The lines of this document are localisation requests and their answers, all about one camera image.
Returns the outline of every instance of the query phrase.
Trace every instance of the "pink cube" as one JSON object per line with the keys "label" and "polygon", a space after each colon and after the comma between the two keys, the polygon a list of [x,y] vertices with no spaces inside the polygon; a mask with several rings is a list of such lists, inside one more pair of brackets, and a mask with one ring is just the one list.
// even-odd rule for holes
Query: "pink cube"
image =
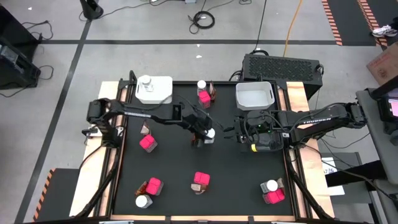
{"label": "pink cube", "polygon": [[139,145],[145,149],[147,152],[152,152],[157,146],[157,142],[155,141],[154,137],[150,134],[147,134],[141,141],[139,141]]}
{"label": "pink cube", "polygon": [[199,103],[203,109],[210,107],[211,97],[207,93],[207,91],[201,91],[199,93]]}
{"label": "pink cube", "polygon": [[151,195],[159,195],[162,190],[163,182],[158,178],[152,177],[149,180],[148,186],[146,188],[146,192]]}
{"label": "pink cube", "polygon": [[283,201],[285,199],[285,194],[282,189],[277,189],[274,192],[268,192],[264,194],[263,197],[266,203],[275,204]]}
{"label": "pink cube", "polygon": [[203,184],[205,186],[209,185],[210,175],[204,174],[202,172],[196,172],[195,177],[193,178],[194,183]]}

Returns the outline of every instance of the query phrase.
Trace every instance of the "white bottle cap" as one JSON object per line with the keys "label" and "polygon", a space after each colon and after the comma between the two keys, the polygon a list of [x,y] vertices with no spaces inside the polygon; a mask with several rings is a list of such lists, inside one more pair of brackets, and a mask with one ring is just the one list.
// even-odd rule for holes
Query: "white bottle cap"
{"label": "white bottle cap", "polygon": [[145,207],[147,205],[147,203],[148,203],[148,199],[147,199],[147,197],[145,197],[145,195],[140,195],[136,198],[136,205],[139,208]]}
{"label": "white bottle cap", "polygon": [[140,77],[140,81],[142,82],[142,84],[150,84],[150,76],[143,75]]}
{"label": "white bottle cap", "polygon": [[206,88],[206,82],[203,81],[203,80],[200,80],[200,81],[198,82],[198,88],[201,88],[201,89]]}
{"label": "white bottle cap", "polygon": [[216,131],[213,128],[211,128],[210,130],[207,131],[206,136],[209,138],[214,138],[214,136],[216,136]]}
{"label": "white bottle cap", "polygon": [[267,189],[270,191],[276,191],[278,189],[278,183],[274,180],[268,180]]}

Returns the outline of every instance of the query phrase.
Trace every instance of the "white sneaker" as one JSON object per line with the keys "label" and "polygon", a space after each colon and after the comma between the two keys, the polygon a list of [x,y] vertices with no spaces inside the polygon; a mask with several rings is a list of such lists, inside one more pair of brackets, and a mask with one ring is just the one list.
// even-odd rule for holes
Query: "white sneaker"
{"label": "white sneaker", "polygon": [[395,37],[397,34],[398,31],[394,30],[389,25],[386,25],[382,28],[374,29],[372,31],[372,35],[375,37],[384,37],[384,36]]}

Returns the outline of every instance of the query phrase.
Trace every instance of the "gray floor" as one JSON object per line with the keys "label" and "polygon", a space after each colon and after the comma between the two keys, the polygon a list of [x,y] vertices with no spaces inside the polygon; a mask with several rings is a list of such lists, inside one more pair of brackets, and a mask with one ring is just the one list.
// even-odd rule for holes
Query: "gray floor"
{"label": "gray floor", "polygon": [[[227,0],[208,1],[205,9]],[[198,4],[167,2],[159,7],[142,6],[116,12],[93,21],[88,40],[173,40],[173,39],[227,39],[255,40],[264,1],[253,1],[241,6],[235,1],[211,12],[216,25],[201,30],[197,35],[188,32],[187,15],[200,10]],[[261,39],[286,38],[298,0],[267,0]],[[42,22],[53,25],[53,40],[79,40],[84,22],[78,20],[81,6],[70,0],[0,0],[20,22]],[[101,0],[105,12],[123,6],[135,6],[139,0]],[[50,35],[47,26],[36,27],[45,37]],[[323,11],[321,1],[306,0],[295,21],[291,40],[334,40]],[[2,131],[2,156],[0,157],[0,222],[13,223],[43,145],[58,98],[68,75],[75,44],[43,44],[36,51],[34,63],[55,68],[51,80],[41,80],[37,88],[23,91],[12,98],[0,98],[0,128]],[[80,55],[65,104],[55,129],[47,157],[38,177],[25,222],[32,220],[35,206],[49,169],[54,167],[77,168],[83,157],[84,137],[87,127],[87,104],[96,98],[102,81],[127,78],[134,70],[137,75],[169,75],[175,80],[227,80],[240,69],[243,55],[253,49],[253,44],[156,44],[156,45],[97,45],[85,44]],[[282,56],[283,45],[260,45],[271,55]],[[337,45],[290,45],[287,57],[309,58],[325,66],[324,86],[317,107],[336,101],[354,101],[355,91],[377,87],[366,64],[381,52],[380,47],[341,47]],[[315,108],[316,97],[310,100]],[[325,138],[336,146],[344,146],[364,136],[368,130],[339,129],[336,139]],[[320,142],[320,150],[327,152]],[[336,152],[359,152],[363,162],[378,159],[371,138]],[[335,205],[338,218],[351,221],[372,222],[368,209],[362,205]]]}

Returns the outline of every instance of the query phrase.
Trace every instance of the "wooden table frame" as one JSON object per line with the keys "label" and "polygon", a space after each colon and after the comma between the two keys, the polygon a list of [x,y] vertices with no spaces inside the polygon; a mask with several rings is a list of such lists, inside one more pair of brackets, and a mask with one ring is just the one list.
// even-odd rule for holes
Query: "wooden table frame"
{"label": "wooden table frame", "polygon": [[[288,82],[287,83],[287,93],[289,97],[284,96],[284,91],[282,89],[278,90],[280,104],[283,110],[289,108],[286,105],[285,99],[288,99],[290,102],[290,108],[293,111],[308,111],[308,102],[307,97],[305,95],[305,90],[302,82]],[[101,85],[101,89],[98,95],[98,98],[109,98],[115,99],[116,96],[119,97],[121,101],[126,101],[130,96],[127,96],[127,88],[121,87],[119,82],[103,82]],[[114,122],[116,126],[123,125],[123,116],[118,116]],[[96,149],[101,144],[101,137],[95,137],[89,139],[87,141],[87,147],[85,151],[84,157],[86,157],[89,153],[91,153],[94,149]],[[307,143],[309,146],[318,149],[317,141],[314,139],[309,140]],[[78,178],[78,183],[76,185],[76,191],[73,198],[72,207],[70,210],[70,216],[76,215],[80,212],[83,207],[87,204],[87,202],[91,199],[92,195],[95,193],[97,188],[99,187],[101,174],[107,173],[103,172],[104,160],[109,159],[107,163],[107,171],[109,172],[110,168],[113,165],[114,157],[116,154],[115,149],[107,149],[102,147],[98,150],[97,153],[93,154],[90,159],[86,161],[86,164],[82,167],[80,171],[80,175]],[[290,152],[290,156],[292,159],[295,159],[295,154],[293,151]],[[309,149],[307,147],[302,148],[300,150],[301,157],[301,165],[303,168],[303,174],[305,176],[305,183],[307,185],[307,189],[311,192],[315,200],[319,203],[319,205],[329,214],[331,217],[334,217],[333,207],[331,205],[331,200],[329,196],[328,187],[326,184],[325,175],[323,173],[322,161],[319,156],[319,153],[314,152],[313,149]],[[297,170],[297,161],[293,162],[293,167]],[[108,203],[110,202],[110,198],[115,197],[114,192],[111,190],[111,184],[116,185],[118,182],[119,171],[116,177],[116,180],[113,180],[108,187],[106,188],[100,203],[96,207],[96,215],[105,216],[107,214],[107,209],[110,209]],[[298,214],[297,217],[306,218],[307,212],[305,202],[303,199],[303,195],[300,189],[295,186],[296,198],[298,203]],[[314,218],[317,217],[315,212],[311,211],[312,216]],[[111,215],[110,219],[112,220],[152,220],[152,221],[162,221],[166,219],[166,216],[144,216],[144,215]],[[171,216],[171,221],[197,221],[197,220],[208,220],[208,221],[236,221],[236,222],[247,222],[249,220],[248,216]],[[272,215],[255,215],[253,216],[255,222],[266,222],[266,221],[280,221],[280,222],[289,222],[294,221],[294,216],[272,216]]]}

